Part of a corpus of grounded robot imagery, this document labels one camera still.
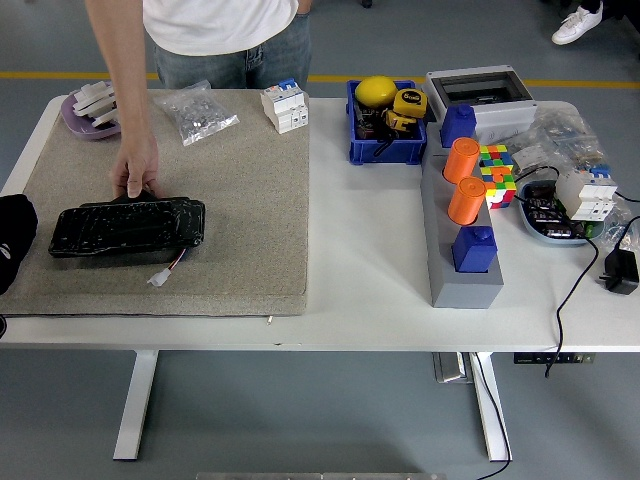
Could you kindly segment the person's right hand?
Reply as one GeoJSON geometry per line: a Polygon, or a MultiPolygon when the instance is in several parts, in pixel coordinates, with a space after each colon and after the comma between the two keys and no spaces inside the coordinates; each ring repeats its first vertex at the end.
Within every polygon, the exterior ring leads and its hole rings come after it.
{"type": "Polygon", "coordinates": [[[122,136],[116,162],[110,172],[113,197],[137,198],[142,191],[161,197],[158,165],[159,151],[153,134],[122,136]]]}

